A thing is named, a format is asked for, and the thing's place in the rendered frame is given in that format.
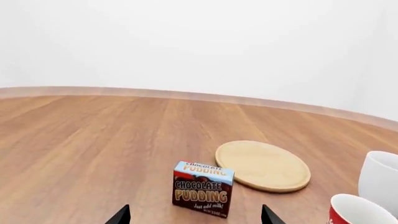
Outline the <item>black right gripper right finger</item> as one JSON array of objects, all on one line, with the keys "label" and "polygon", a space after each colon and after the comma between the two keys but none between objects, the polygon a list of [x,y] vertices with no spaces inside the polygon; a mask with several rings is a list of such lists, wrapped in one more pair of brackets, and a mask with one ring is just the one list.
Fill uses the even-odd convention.
[{"label": "black right gripper right finger", "polygon": [[262,205],[261,222],[262,224],[286,224],[267,205]]}]

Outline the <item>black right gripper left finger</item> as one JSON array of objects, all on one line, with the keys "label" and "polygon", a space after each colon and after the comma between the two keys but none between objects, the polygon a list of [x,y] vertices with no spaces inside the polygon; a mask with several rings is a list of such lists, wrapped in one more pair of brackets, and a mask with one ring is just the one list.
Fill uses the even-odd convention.
[{"label": "black right gripper left finger", "polygon": [[123,206],[105,224],[130,224],[130,206]]}]

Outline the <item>round wooden plate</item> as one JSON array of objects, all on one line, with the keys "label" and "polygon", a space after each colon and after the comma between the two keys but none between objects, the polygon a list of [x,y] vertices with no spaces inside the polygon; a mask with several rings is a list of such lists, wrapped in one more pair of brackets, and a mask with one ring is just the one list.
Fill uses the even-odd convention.
[{"label": "round wooden plate", "polygon": [[224,143],[216,150],[215,161],[219,167],[232,169],[236,182],[263,192],[296,192],[311,179],[310,169],[301,158],[258,141]]}]

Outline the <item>chocolate pudding box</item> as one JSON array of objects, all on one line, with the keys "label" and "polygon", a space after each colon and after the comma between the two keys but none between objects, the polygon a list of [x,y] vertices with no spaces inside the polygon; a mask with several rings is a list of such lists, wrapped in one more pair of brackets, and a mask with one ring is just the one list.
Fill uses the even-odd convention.
[{"label": "chocolate pudding box", "polygon": [[172,203],[178,207],[227,218],[235,172],[180,161],[174,168]]}]

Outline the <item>red and white mug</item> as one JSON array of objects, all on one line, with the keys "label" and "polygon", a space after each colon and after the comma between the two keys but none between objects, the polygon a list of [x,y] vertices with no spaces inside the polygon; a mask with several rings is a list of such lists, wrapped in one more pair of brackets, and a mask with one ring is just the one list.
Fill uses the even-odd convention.
[{"label": "red and white mug", "polygon": [[337,194],[330,199],[326,224],[398,224],[398,219],[362,197]]}]

